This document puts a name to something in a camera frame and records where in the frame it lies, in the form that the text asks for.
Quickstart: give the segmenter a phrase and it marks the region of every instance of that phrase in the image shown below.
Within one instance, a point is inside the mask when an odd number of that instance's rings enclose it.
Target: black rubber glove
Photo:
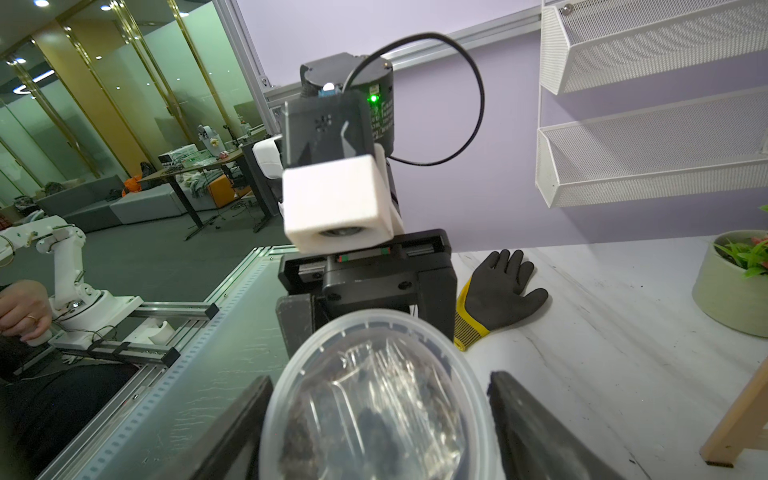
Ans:
[[[549,293],[543,288],[521,295],[534,269],[533,263],[522,260],[521,250],[511,257],[509,250],[491,252],[475,269],[456,302],[453,343],[459,350],[529,317],[547,301]]]

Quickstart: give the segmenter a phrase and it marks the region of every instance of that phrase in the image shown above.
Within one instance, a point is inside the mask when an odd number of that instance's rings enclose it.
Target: green plant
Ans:
[[[768,205],[763,205],[760,209],[768,212]],[[745,270],[745,278],[768,275],[768,236],[765,238],[752,238],[752,245],[726,240],[728,243],[725,245],[715,243],[714,246],[720,251],[720,255],[723,258],[730,260],[733,264]]]

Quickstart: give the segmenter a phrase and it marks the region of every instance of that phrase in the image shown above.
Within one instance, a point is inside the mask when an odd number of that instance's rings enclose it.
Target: plastic wrap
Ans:
[[[466,440],[437,362],[423,344],[396,332],[347,336],[320,353],[287,406],[285,478],[454,478]]]

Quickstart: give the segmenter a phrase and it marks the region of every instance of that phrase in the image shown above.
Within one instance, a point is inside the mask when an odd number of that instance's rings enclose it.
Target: yellow glove cuff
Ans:
[[[456,348],[466,352],[473,343],[480,340],[482,337],[488,335],[490,332],[487,328],[480,324],[477,320],[473,319],[469,313],[467,313],[464,304],[467,300],[467,292],[469,291],[469,282],[462,288],[462,293],[456,300],[456,318],[455,325],[453,327],[453,344]]]

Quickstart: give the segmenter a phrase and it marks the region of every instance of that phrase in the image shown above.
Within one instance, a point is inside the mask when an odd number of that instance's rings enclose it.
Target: white mesh shelf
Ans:
[[[550,207],[768,187],[768,87],[538,129]]]
[[[584,0],[541,10],[554,94],[768,48],[766,0]]]

